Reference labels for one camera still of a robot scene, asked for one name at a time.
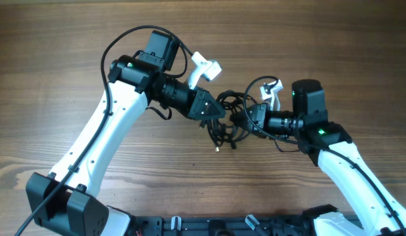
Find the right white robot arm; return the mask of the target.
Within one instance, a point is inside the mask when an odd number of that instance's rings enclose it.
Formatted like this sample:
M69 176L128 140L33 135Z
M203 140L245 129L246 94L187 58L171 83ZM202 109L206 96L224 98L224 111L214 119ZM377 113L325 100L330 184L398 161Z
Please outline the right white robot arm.
M339 188L360 224L355 225L332 205L303 213L310 235L406 235L406 209L392 197L361 157L352 137L338 123L329 120L321 83L303 79L292 84L293 108L282 111L278 92L281 81L260 88L264 103L231 115L240 128L261 138L289 144L309 156Z

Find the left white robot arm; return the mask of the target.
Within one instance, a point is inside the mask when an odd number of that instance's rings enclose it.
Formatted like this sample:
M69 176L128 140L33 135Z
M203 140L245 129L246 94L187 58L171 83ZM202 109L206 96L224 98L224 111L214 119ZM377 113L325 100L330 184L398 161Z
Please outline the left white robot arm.
M174 33L152 26L143 50L114 60L101 71L101 101L69 151L47 175L34 173L26 184L28 222L61 235L141 235L137 219L98 199L104 175L134 122L158 102L185 118L209 121L225 111L198 80L221 72L216 60L192 52Z

